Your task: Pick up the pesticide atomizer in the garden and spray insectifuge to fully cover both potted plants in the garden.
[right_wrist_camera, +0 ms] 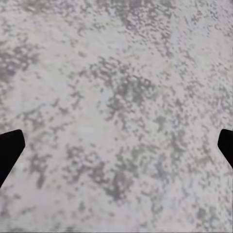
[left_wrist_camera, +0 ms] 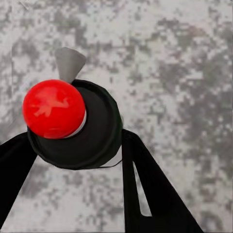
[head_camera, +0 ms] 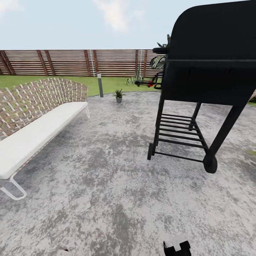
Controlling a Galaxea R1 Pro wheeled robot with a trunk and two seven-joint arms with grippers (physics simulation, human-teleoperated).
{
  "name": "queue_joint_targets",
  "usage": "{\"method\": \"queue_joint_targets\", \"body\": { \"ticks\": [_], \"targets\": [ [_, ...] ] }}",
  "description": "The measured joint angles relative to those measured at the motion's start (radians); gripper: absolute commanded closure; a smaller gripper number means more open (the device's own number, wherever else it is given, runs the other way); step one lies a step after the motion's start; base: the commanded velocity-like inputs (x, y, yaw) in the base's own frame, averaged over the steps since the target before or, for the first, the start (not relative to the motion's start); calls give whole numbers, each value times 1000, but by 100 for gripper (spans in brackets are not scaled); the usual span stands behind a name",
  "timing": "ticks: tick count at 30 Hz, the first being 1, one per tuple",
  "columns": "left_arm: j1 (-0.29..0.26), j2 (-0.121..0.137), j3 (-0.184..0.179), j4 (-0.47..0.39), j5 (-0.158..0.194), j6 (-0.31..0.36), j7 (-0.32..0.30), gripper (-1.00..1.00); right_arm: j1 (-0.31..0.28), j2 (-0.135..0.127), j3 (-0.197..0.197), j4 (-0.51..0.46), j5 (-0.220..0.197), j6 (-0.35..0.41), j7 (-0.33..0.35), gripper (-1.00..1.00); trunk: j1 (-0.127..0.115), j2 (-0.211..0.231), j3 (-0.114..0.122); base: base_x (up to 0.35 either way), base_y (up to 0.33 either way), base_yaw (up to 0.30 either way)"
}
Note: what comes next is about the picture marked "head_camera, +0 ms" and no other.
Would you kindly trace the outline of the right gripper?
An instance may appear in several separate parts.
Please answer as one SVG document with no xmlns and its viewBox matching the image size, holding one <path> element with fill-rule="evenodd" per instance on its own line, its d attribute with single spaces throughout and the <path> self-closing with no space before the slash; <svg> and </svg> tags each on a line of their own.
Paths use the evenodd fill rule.
<svg viewBox="0 0 256 256">
<path fill-rule="evenodd" d="M 164 245 L 165 256 L 192 256 L 192 254 L 190 253 L 190 247 L 186 241 L 180 243 L 181 250 L 179 251 L 175 251 L 174 246 L 167 248 L 165 246 L 164 241 L 163 241 L 163 245 Z"/>
</svg>

